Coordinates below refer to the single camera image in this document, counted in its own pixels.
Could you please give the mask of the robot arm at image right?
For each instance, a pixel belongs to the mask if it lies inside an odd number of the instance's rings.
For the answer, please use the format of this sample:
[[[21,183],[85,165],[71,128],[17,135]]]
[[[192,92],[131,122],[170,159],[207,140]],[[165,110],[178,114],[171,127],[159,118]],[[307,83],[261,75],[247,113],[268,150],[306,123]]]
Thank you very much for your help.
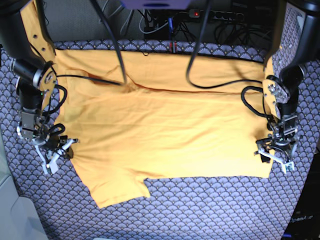
[[[284,174],[295,169],[292,159],[299,141],[299,85],[306,74],[304,64],[318,54],[319,28],[318,0],[281,0],[272,45],[264,61],[265,65],[272,61],[277,67],[261,87],[247,86],[241,92],[244,105],[266,118],[272,132],[256,141],[256,154],[264,163],[277,162]]]

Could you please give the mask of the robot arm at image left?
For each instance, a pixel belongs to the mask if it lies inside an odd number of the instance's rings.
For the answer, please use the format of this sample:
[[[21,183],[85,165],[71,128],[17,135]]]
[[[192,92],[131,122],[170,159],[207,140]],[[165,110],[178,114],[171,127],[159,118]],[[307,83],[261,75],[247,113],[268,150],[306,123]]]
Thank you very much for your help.
[[[50,128],[46,125],[51,114],[65,102],[68,92],[57,84],[54,63],[32,50],[22,18],[27,3],[26,0],[0,2],[0,43],[13,58],[10,68],[18,76],[15,88],[21,107],[17,134],[35,147],[44,173],[54,174],[59,170],[60,157],[73,157],[71,146],[78,139],[63,135],[62,123]]]

